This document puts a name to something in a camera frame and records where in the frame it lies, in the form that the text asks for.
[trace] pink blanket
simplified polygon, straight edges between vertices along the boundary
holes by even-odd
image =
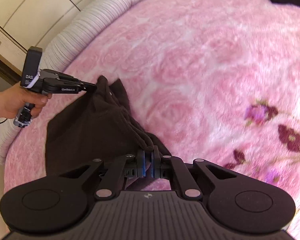
[[[134,117],[185,162],[204,158],[286,190],[300,239],[300,8],[268,0],[143,0],[67,68],[121,78]],[[10,147],[5,190],[45,175],[54,95]],[[162,189],[161,181],[148,189]]]

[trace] fleece blanket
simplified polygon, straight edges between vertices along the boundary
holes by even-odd
[[[297,207],[289,233],[300,239],[300,8],[143,0],[65,73],[121,78],[135,119],[185,162],[204,158],[287,191]],[[54,95],[14,140],[5,190],[45,175],[47,123],[78,96]]]

